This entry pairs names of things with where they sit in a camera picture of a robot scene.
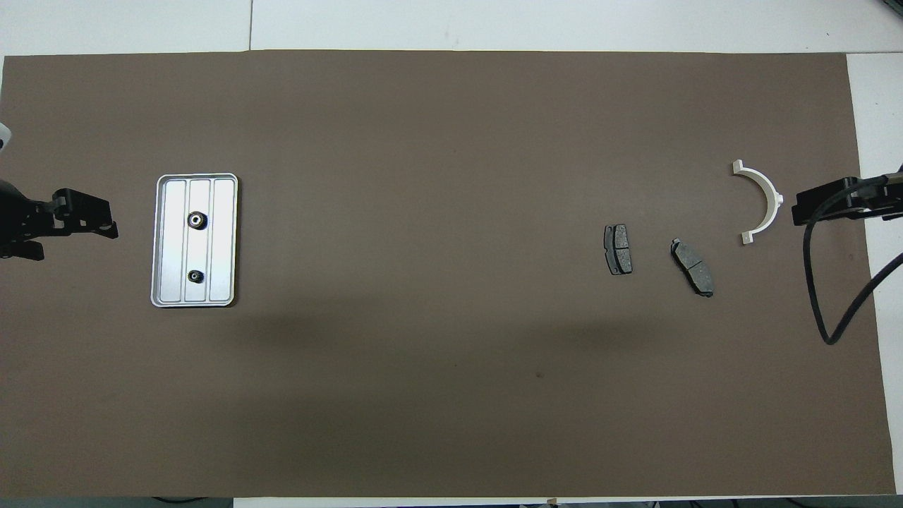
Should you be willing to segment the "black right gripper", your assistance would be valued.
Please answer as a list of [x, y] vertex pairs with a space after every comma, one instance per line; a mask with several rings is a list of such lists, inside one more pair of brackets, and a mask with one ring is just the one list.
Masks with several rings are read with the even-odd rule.
[[835, 219], [868, 219], [880, 217], [883, 221], [894, 221], [902, 217], [902, 174], [891, 173], [883, 176], [864, 178], [839, 178], [796, 194], [796, 204], [792, 206], [792, 219], [796, 226], [804, 227], [812, 221], [817, 207], [828, 198], [850, 186], [855, 190], [856, 206], [833, 205], [818, 216], [818, 221]]

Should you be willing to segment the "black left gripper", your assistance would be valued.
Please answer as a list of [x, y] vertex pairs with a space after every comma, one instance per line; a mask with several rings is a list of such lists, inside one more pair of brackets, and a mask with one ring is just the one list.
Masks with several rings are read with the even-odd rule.
[[42, 244], [35, 238], [51, 235], [54, 216], [78, 225], [79, 234], [97, 234], [109, 240], [119, 237], [107, 200], [61, 188], [49, 202], [26, 198], [12, 183], [1, 181], [1, 257], [44, 260]]

